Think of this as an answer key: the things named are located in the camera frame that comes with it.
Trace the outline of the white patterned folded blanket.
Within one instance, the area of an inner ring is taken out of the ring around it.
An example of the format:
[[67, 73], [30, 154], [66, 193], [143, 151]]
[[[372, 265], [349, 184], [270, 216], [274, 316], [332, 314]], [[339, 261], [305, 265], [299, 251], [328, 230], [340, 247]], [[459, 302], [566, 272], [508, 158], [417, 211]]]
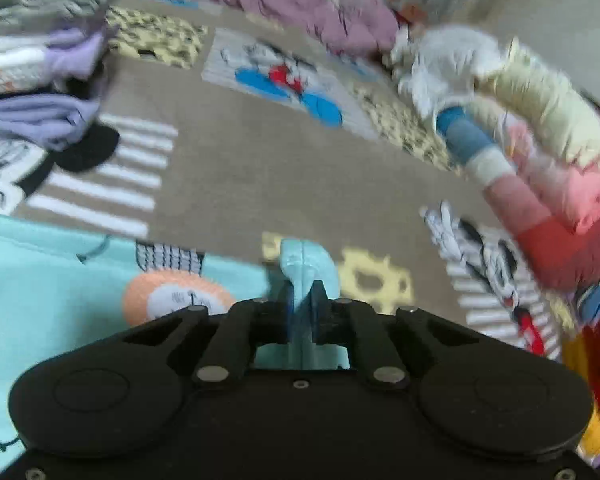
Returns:
[[33, 91], [66, 79], [86, 81], [108, 50], [105, 25], [72, 46], [28, 44], [0, 52], [0, 94]]

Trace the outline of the brown Mickey Mouse blanket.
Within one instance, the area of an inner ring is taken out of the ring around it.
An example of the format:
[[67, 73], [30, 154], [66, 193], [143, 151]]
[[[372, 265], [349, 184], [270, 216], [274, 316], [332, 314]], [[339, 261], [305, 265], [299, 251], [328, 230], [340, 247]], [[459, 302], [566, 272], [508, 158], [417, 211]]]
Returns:
[[[512, 246], [480, 188], [389, 101], [412, 150], [376, 127], [377, 84], [351, 84], [303, 32], [270, 32], [227, 11], [208, 16], [151, 0], [112, 4], [93, 29], [26, 35], [72, 46], [102, 26], [108, 50], [59, 93], [100, 101], [78, 143], [49, 151], [0, 141], [0, 216], [195, 249], [273, 269], [283, 240], [321, 245], [341, 294], [377, 312], [416, 307], [562, 358], [555, 305], [519, 261], [516, 308], [475, 277], [483, 248]], [[123, 297], [130, 327], [193, 302], [223, 313], [218, 285], [157, 271]]]

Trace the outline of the white crumpled cloth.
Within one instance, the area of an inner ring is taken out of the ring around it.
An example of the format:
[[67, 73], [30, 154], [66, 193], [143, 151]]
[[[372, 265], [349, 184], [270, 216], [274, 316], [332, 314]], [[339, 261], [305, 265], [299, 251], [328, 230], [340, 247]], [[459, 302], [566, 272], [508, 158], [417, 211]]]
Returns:
[[494, 37], [465, 25], [413, 32], [402, 27], [385, 56], [400, 96], [424, 122], [474, 96], [479, 80], [498, 73], [505, 54]]

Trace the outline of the teal patterned children's garment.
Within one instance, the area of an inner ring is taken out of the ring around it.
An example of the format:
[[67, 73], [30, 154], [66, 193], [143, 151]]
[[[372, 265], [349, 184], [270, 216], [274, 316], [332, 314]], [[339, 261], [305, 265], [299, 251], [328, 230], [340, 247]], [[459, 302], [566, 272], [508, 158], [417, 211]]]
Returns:
[[0, 473], [23, 452], [12, 443], [7, 397], [28, 368], [130, 327], [123, 297], [133, 280], [181, 271], [220, 286], [233, 301], [274, 296], [286, 281], [298, 306], [311, 284], [341, 294], [321, 245], [287, 238], [273, 269], [216, 255], [0, 216]]

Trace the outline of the striped red pink rolled quilt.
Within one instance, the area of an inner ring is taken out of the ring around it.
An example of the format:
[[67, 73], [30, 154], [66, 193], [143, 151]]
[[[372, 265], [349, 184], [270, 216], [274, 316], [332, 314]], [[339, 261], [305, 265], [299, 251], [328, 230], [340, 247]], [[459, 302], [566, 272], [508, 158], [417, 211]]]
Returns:
[[515, 240], [539, 284], [573, 292], [600, 283], [600, 213], [583, 232], [559, 219], [513, 162], [461, 107], [442, 110], [437, 133]]

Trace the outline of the cream ruffled quilt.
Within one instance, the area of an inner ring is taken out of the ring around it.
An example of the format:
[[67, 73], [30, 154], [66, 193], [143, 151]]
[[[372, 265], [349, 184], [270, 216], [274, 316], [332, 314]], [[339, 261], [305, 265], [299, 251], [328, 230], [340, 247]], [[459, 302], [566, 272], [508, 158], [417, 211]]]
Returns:
[[524, 119], [547, 154], [581, 170], [600, 170], [600, 114], [565, 73], [516, 38], [503, 67], [479, 78], [477, 88]]

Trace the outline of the grey folded blanket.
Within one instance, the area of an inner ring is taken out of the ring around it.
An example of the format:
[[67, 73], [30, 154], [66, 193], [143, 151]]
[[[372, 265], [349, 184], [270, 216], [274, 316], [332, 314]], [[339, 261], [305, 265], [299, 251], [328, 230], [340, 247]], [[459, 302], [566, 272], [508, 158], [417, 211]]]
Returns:
[[114, 0], [0, 0], [0, 36], [90, 30]]

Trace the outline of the lavender folded sheet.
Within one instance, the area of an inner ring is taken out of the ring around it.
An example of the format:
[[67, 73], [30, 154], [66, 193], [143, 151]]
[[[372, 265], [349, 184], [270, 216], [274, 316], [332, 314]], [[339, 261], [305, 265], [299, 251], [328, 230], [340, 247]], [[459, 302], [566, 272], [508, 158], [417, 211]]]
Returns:
[[81, 140], [97, 118], [100, 101], [59, 93], [0, 99], [0, 141], [25, 140], [60, 152]]

